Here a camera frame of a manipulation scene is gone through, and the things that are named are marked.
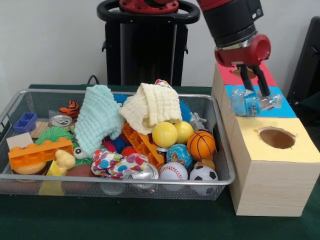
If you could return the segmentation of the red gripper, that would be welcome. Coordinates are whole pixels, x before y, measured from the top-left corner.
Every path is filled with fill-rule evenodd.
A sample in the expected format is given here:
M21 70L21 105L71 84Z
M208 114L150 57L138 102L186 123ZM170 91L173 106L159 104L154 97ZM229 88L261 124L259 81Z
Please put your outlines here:
M247 66L258 78L258 86L263 97L270 95L270 90L263 71L259 65L267 60L271 54L271 42L264 34L256 34L244 42L240 42L224 48L215 48L216 61L224 66L231 67L238 65L240 77L246 90L254 92L251 79L248 75Z

